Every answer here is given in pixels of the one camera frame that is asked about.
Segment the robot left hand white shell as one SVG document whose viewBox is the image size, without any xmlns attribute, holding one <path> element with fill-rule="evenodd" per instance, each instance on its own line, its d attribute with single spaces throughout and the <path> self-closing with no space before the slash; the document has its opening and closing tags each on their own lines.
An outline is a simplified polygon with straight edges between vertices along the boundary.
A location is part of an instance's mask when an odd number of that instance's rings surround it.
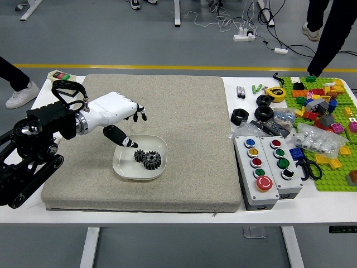
<svg viewBox="0 0 357 268">
<path fill-rule="evenodd" d="M 87 112 L 82 109 L 76 114 L 76 131 L 79 135 L 85 135 L 102 126 L 104 136 L 112 142 L 123 147 L 137 148 L 138 144 L 115 124 L 129 117 L 137 122 L 139 113 L 143 120 L 147 119 L 144 106 L 117 92 L 110 92 L 89 102 Z"/>
</svg>

